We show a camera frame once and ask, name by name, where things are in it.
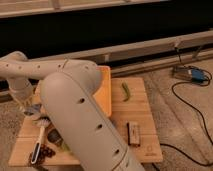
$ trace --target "wooden cutting board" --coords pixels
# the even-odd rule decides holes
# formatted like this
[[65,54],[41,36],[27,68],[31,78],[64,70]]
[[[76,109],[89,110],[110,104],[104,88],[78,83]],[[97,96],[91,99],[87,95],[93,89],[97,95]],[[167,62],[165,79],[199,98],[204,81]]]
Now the wooden cutting board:
[[[124,90],[121,84],[126,82],[131,91],[131,98],[124,102]],[[142,78],[112,79],[112,116],[110,119],[116,129],[128,141],[127,122],[137,121],[140,125],[140,147],[130,147],[141,163],[161,162],[163,160],[154,120],[150,110]],[[29,154],[33,151],[39,128],[25,117],[21,130],[9,160],[10,166],[27,166]],[[77,165],[78,159],[69,152],[64,152],[46,139],[45,144],[56,151],[56,155],[47,158],[44,165]]]

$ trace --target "black cable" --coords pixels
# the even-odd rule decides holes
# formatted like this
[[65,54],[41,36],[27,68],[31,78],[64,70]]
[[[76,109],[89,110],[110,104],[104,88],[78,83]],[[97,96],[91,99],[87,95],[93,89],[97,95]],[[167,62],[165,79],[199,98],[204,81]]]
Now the black cable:
[[203,167],[210,167],[210,166],[213,166],[213,162],[211,163],[201,163],[195,159],[193,159],[192,157],[190,157],[188,154],[186,154],[185,152],[183,152],[182,150],[180,150],[179,148],[173,146],[173,145],[170,145],[170,144],[165,144],[165,143],[161,143],[160,144],[161,146],[165,146],[165,147],[170,147],[170,148],[173,148],[175,149],[176,151],[180,152],[181,154],[183,154],[185,157],[187,157],[189,160],[191,160],[192,162],[196,163],[197,165],[200,165],[200,166],[203,166]]
[[209,139],[209,141],[211,142],[211,144],[213,145],[213,140],[211,138],[211,136],[209,135],[209,131],[207,129],[207,126],[206,126],[206,121],[205,121],[205,118],[203,116],[203,113],[198,109],[196,108],[195,106],[193,106],[192,104],[190,104],[189,102],[187,102],[186,100],[184,100],[182,97],[180,97],[176,92],[175,92],[175,87],[178,86],[178,85],[181,85],[181,84],[191,84],[191,85],[197,85],[197,86],[201,86],[201,87],[205,87],[205,86],[208,86],[211,82],[211,74],[210,74],[210,77],[208,76],[205,76],[206,77],[206,83],[202,84],[202,83],[196,83],[196,82],[188,82],[188,81],[185,81],[185,82],[178,82],[178,83],[175,83],[174,85],[172,85],[172,92],[173,94],[179,99],[181,100],[183,103],[185,103],[186,105],[190,106],[192,109],[194,109],[196,112],[198,112],[198,114],[201,116],[202,118],[202,121],[203,121],[203,125],[204,125],[204,129],[205,129],[205,132],[206,132],[206,135],[207,135],[207,138]]
[[[192,104],[190,104],[189,102],[187,102],[186,100],[184,100],[182,97],[180,97],[176,92],[175,92],[175,87],[178,86],[178,85],[181,85],[181,84],[191,84],[191,85],[197,85],[197,86],[200,86],[200,87],[205,87],[205,86],[208,86],[210,83],[211,83],[211,80],[212,80],[212,74],[210,72],[208,72],[207,70],[204,70],[204,69],[200,69],[200,68],[197,68],[195,66],[185,66],[183,63],[182,63],[182,60],[181,60],[181,56],[180,56],[180,53],[179,51],[178,52],[178,56],[179,56],[179,60],[180,60],[180,63],[186,67],[186,68],[189,68],[189,69],[197,69],[197,70],[200,70],[202,72],[204,72],[205,74],[205,80],[203,83],[198,83],[198,82],[193,82],[193,81],[184,81],[184,82],[178,82],[178,83],[175,83],[174,85],[172,85],[171,89],[172,89],[172,92],[173,94],[178,98],[180,99],[182,102],[184,102],[186,105],[190,106],[192,109],[194,109],[195,111],[197,111],[199,113],[199,115],[202,117],[202,121],[203,121],[203,125],[204,125],[204,129],[205,129],[205,132],[206,132],[206,135],[207,135],[207,138],[209,139],[209,141],[211,142],[211,144],[213,145],[213,140],[211,138],[211,136],[209,135],[209,132],[208,132],[208,129],[207,129],[207,126],[206,126],[206,121],[205,121],[205,118],[202,114],[202,112],[197,109],[195,106],[193,106]],[[165,143],[161,143],[160,144],[161,146],[165,146],[165,147],[169,147],[169,148],[173,148],[175,149],[176,151],[178,151],[179,153],[181,153],[182,155],[184,155],[186,158],[188,158],[189,160],[191,160],[192,162],[194,162],[195,164],[199,165],[199,166],[203,166],[203,167],[211,167],[213,166],[213,162],[211,163],[201,163],[199,161],[196,161],[195,159],[193,159],[192,157],[190,157],[188,154],[186,154],[185,152],[183,152],[182,150],[180,150],[179,148],[175,147],[175,146],[172,146],[170,144],[165,144]],[[156,171],[160,171],[160,169],[154,164],[152,163],[152,166],[155,168]]]

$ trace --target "screw hole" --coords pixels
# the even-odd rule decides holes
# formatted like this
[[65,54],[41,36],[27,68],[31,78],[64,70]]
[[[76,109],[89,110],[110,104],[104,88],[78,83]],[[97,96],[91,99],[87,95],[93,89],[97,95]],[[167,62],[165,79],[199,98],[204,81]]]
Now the screw hole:
[[113,156],[116,156],[116,155],[118,155],[119,153],[120,153],[120,150],[117,149],[117,150],[114,152],[114,155],[113,155]]
[[85,102],[85,99],[84,99],[84,98],[81,98],[81,99],[78,101],[79,104],[82,104],[82,103],[84,103],[84,102]]
[[100,130],[101,128],[103,128],[103,125],[102,125],[102,124],[99,124],[99,125],[96,127],[96,130]]
[[129,160],[127,161],[127,163],[126,163],[126,167],[128,167],[129,166]]

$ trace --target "cable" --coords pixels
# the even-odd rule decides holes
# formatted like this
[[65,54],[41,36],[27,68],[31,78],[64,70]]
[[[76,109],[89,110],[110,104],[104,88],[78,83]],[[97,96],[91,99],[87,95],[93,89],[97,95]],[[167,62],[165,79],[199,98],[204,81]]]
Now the cable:
[[[173,94],[179,99],[181,100],[183,103],[185,103],[186,105],[190,106],[192,109],[194,109],[195,111],[197,111],[199,113],[199,115],[201,116],[202,118],[202,121],[203,121],[203,125],[204,125],[204,129],[205,129],[205,132],[206,132],[206,135],[207,135],[207,138],[208,140],[211,142],[211,144],[213,145],[213,140],[211,138],[211,136],[209,135],[209,132],[208,132],[208,129],[207,129],[207,126],[206,126],[206,121],[205,121],[205,118],[202,114],[202,112],[197,109],[195,106],[193,106],[192,104],[190,104],[189,102],[187,102],[186,100],[184,100],[182,97],[180,97],[176,91],[175,91],[175,87],[177,87],[178,85],[183,85],[183,84],[191,84],[191,85],[196,85],[196,86],[200,86],[200,87],[206,87],[206,86],[209,86],[209,84],[211,83],[211,80],[212,80],[212,74],[210,72],[208,72],[207,70],[204,70],[204,69],[200,69],[200,68],[197,68],[195,66],[185,66],[183,63],[182,63],[182,60],[181,60],[181,56],[180,56],[180,53],[179,53],[179,50],[177,50],[178,52],[178,56],[179,56],[179,60],[180,60],[180,63],[186,67],[186,68],[189,68],[189,69],[197,69],[197,70],[200,70],[202,72],[204,72],[205,76],[205,80],[203,83],[198,83],[198,82],[193,82],[193,81],[184,81],[184,82],[178,82],[178,83],[175,83],[172,85],[171,89],[172,89],[172,92]],[[165,147],[169,147],[169,148],[172,148],[172,149],[175,149],[176,151],[178,151],[179,153],[181,153],[182,155],[184,155],[186,158],[188,158],[189,160],[191,160],[193,163],[199,165],[199,166],[203,166],[203,167],[211,167],[213,166],[213,162],[211,163],[201,163],[195,159],[193,159],[192,157],[190,157],[188,154],[186,154],[185,152],[183,152],[182,150],[180,150],[179,148],[173,146],[173,145],[170,145],[170,144],[165,144],[165,143],[161,143],[160,144],[161,146],[165,146]],[[156,166],[156,164],[152,163],[152,166],[154,167],[154,169],[156,171],[160,171],[160,169]]]
[[212,79],[212,75],[211,73],[209,73],[208,71],[204,71],[206,73],[209,74],[209,76],[205,75],[205,78],[206,78],[206,82],[203,84],[203,83],[197,83],[197,82],[189,82],[189,81],[184,81],[184,82],[178,82],[178,83],[175,83],[172,85],[172,93],[179,99],[181,100],[183,103],[185,103],[186,105],[188,105],[189,107],[191,107],[192,109],[194,109],[196,112],[198,112],[198,114],[201,116],[202,118],[202,121],[203,121],[203,125],[204,125],[204,129],[205,129],[205,132],[206,132],[206,135],[207,135],[207,138],[209,139],[209,141],[211,142],[211,144],[213,145],[213,140],[211,138],[211,136],[209,135],[209,132],[208,132],[208,129],[207,129],[207,126],[206,126],[206,121],[205,121],[205,118],[203,116],[203,113],[198,109],[196,108],[195,106],[193,106],[192,104],[190,104],[189,102],[187,102],[186,100],[184,100],[182,97],[180,97],[176,91],[175,91],[175,87],[177,87],[178,85],[183,85],[183,84],[191,84],[191,85],[197,85],[197,86],[201,86],[201,87],[206,87],[210,84],[211,82],[211,79]]
[[213,162],[211,163],[207,163],[207,164],[204,164],[204,163],[201,163],[195,159],[193,159],[192,157],[190,157],[188,154],[186,154],[185,152],[183,152],[182,150],[180,150],[179,148],[173,146],[173,145],[170,145],[170,144],[165,144],[165,143],[161,143],[160,144],[161,146],[165,146],[165,147],[169,147],[169,148],[173,148],[175,149],[176,151],[180,152],[181,154],[183,154],[186,158],[188,158],[189,160],[191,160],[192,162],[196,163],[197,165],[200,165],[200,166],[203,166],[203,167],[210,167],[210,166],[213,166]]

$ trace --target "green chili pepper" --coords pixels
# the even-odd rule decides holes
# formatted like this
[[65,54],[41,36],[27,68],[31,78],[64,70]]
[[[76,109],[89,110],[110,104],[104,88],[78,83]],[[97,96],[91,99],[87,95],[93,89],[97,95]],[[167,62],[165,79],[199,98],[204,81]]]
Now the green chili pepper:
[[126,102],[126,101],[128,101],[130,99],[131,93],[129,91],[129,87],[128,87],[127,83],[123,82],[122,83],[122,87],[123,87],[123,89],[124,89],[124,91],[126,93],[126,98],[123,101]]

